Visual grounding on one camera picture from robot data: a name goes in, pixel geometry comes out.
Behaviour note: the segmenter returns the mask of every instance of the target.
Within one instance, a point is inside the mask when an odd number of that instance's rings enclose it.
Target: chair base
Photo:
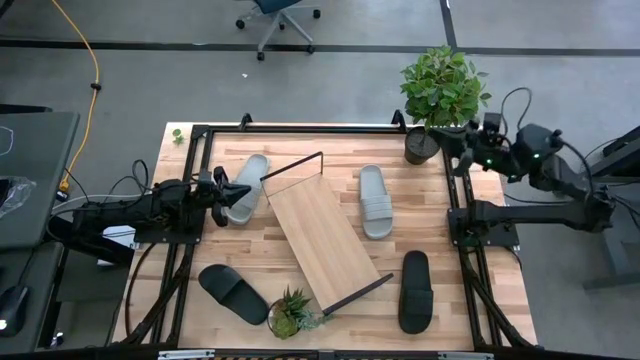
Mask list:
[[[294,8],[295,9],[299,9],[299,8],[308,8],[308,7],[311,7],[311,6],[296,6]],[[320,10],[314,9],[313,17],[315,19],[320,18],[320,14],[321,14]],[[262,36],[262,40],[260,40],[260,43],[258,44],[258,56],[257,56],[257,58],[258,58],[259,61],[263,61],[264,60],[264,52],[263,52],[264,47],[267,45],[267,42],[269,41],[271,36],[273,36],[273,33],[275,32],[276,28],[280,28],[280,30],[284,30],[285,23],[288,23],[289,25],[291,25],[296,30],[296,32],[298,34],[300,34],[300,36],[302,36],[303,38],[305,38],[305,40],[307,40],[307,42],[309,43],[309,46],[307,46],[307,52],[309,54],[313,54],[315,52],[315,47],[313,46],[313,38],[311,37],[311,35],[309,35],[302,28],[302,26],[300,26],[300,24],[298,24],[291,17],[291,15],[289,15],[287,10],[285,10],[285,9],[276,11],[276,12],[271,13],[271,14],[263,14],[262,12],[260,12],[260,9],[258,8],[258,6],[255,6],[249,13],[238,17],[238,20],[236,21],[236,27],[238,29],[244,29],[244,27],[245,27],[245,23],[244,22],[246,20],[251,20],[253,18],[257,18],[257,17],[261,17],[261,16],[265,16],[265,15],[271,16],[273,18],[273,21],[271,21],[271,24],[269,25],[269,28],[267,28],[267,31]]]

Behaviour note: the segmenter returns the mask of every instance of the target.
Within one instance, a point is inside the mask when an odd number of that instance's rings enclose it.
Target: desk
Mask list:
[[[0,293],[16,285],[31,249],[42,241],[77,125],[74,113],[0,115],[0,126],[14,132],[11,152],[0,157],[0,176],[26,176],[37,184],[23,206],[0,219]],[[0,151],[5,151],[10,137],[0,136]],[[63,253],[57,243],[35,250],[25,277],[29,298],[24,326],[16,336],[0,338],[0,354],[34,351],[45,321],[55,320],[56,311],[51,312],[53,320],[45,315],[55,295]]]
[[[42,241],[58,184],[78,126],[78,114],[0,115],[0,126],[13,130],[11,152],[0,156],[0,176],[24,176],[36,182],[27,201],[0,219],[0,251],[32,248]],[[10,145],[4,129],[0,151]]]
[[[191,123],[169,123],[165,129],[154,182],[181,178],[188,145],[172,143],[171,132],[181,129],[186,139]],[[255,153],[271,160],[271,170],[288,165],[317,151],[324,152],[324,174],[344,214],[382,273],[394,278],[336,312],[335,319],[311,332],[300,332],[285,341],[275,338],[266,324],[252,326],[220,306],[198,284],[200,271],[211,264],[236,269],[269,303],[282,296],[287,285],[311,289],[296,261],[273,211],[262,196],[253,218],[245,226],[215,226],[207,217],[202,241],[195,248],[190,284],[184,308],[181,348],[253,349],[366,349],[366,350],[470,350],[471,331],[457,251],[451,246],[446,224],[450,207],[441,154],[421,166],[403,158],[404,135],[357,134],[216,134],[210,168],[224,166],[233,179],[246,159]],[[359,215],[358,174],[367,164],[382,169],[393,201],[394,227],[383,240],[368,240]],[[299,165],[267,182],[281,187],[313,175],[318,164]],[[471,170],[477,199],[503,203],[496,173]],[[402,259],[410,250],[424,251],[430,262],[434,291],[434,316],[429,328],[418,335],[400,330],[397,320]],[[156,300],[167,246],[156,246],[140,269],[131,302],[135,326]],[[522,275],[512,254],[502,248],[487,248],[493,292],[510,321],[535,343],[535,333]],[[134,257],[137,263],[141,251]],[[316,301],[310,305],[319,311]],[[173,305],[165,316],[169,328]],[[486,312],[479,306],[483,334],[489,338]],[[120,311],[113,340],[124,338],[124,311]]]

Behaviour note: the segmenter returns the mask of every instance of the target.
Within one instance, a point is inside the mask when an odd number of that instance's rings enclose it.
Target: gray slide sandal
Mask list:
[[[262,193],[260,178],[267,175],[267,171],[269,171],[269,159],[264,155],[251,155],[242,170],[240,170],[240,174],[238,174],[233,183],[250,185],[251,191],[235,203],[233,207],[225,209],[232,224],[244,225],[251,219],[253,210],[256,208]]]
[[[382,171],[376,165],[367,165],[360,170],[360,211],[364,233],[369,239],[382,239],[391,233],[391,196],[384,186]]]

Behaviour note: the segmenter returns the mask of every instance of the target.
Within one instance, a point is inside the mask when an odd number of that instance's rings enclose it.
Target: office chair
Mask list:
[[[256,6],[254,6],[253,9],[251,9],[251,12],[245,15],[242,15],[238,18],[238,20],[236,21],[236,27],[240,30],[244,29],[245,20],[250,20],[254,17],[268,15],[273,18],[273,22],[269,26],[269,29],[267,29],[267,32],[264,34],[264,36],[262,37],[262,40],[258,44],[258,60],[259,61],[264,61],[264,52],[262,52],[262,50],[264,49],[264,46],[267,44],[267,41],[269,41],[269,38],[271,38],[271,35],[273,35],[273,32],[276,30],[276,26],[278,26],[280,30],[284,30],[285,21],[288,22],[291,26],[293,26],[296,32],[298,32],[298,34],[300,34],[303,38],[305,38],[309,42],[309,45],[307,46],[307,52],[309,54],[313,54],[315,52],[316,48],[315,46],[313,46],[313,38],[309,34],[307,34],[307,32],[304,31],[304,29],[302,29],[300,24],[298,24],[295,20],[293,20],[291,15],[289,15],[289,13],[286,10],[287,8],[290,8],[292,5],[299,3],[301,0],[252,0],[252,1],[256,3]],[[305,8],[305,7],[309,7],[309,6],[297,6],[295,8]],[[315,19],[319,19],[320,15],[321,13],[319,9],[313,10],[313,17]]]

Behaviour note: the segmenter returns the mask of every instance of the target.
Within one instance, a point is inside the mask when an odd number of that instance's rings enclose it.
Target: wooden board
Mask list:
[[[154,182],[181,178],[188,144],[172,143],[171,132],[181,129],[189,138],[192,123],[169,123],[155,168]],[[279,169],[316,151],[325,154],[324,174],[340,208],[380,273],[395,276],[375,291],[339,311],[335,319],[311,332],[285,341],[275,338],[267,325],[252,326],[220,306],[198,284],[200,271],[211,264],[233,266],[266,300],[282,296],[287,285],[311,289],[286,240],[273,210],[262,197],[246,226],[218,228],[207,216],[202,242],[196,247],[185,306],[181,347],[368,349],[368,350],[469,350],[469,320],[458,254],[448,239],[445,212],[450,207],[442,155],[421,166],[403,158],[403,135],[338,134],[216,134],[211,168],[222,165],[234,178],[251,154],[271,159]],[[368,240],[362,230],[358,174],[367,164],[382,169],[394,210],[394,228],[385,240]],[[267,181],[267,193],[282,189],[318,171],[317,163],[301,165]],[[499,176],[471,168],[474,195],[503,204]],[[460,191],[459,198],[464,203]],[[398,325],[398,295],[402,258],[421,250],[429,257],[434,290],[434,317],[418,335],[404,334]],[[513,255],[501,248],[487,248],[487,262],[496,302],[513,325],[530,342],[535,332],[522,274]],[[140,268],[132,293],[131,322],[135,326],[155,301],[162,278],[167,246],[158,245]],[[142,249],[136,252],[133,267]],[[165,317],[164,336],[173,315],[172,303]],[[310,305],[320,310],[317,301]],[[489,339],[484,306],[478,306],[485,339]],[[120,311],[113,339],[124,337],[124,311]]]
[[[269,195],[269,204],[325,313],[380,279],[337,200],[322,174]]]

